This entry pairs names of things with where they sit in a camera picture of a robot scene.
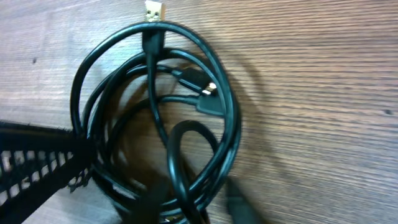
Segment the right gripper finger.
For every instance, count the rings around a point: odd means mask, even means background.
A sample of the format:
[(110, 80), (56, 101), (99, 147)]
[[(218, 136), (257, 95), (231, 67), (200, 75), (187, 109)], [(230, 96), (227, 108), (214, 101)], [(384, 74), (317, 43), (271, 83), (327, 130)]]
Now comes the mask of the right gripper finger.
[(22, 223), (95, 158), (67, 129), (1, 122), (1, 223)]

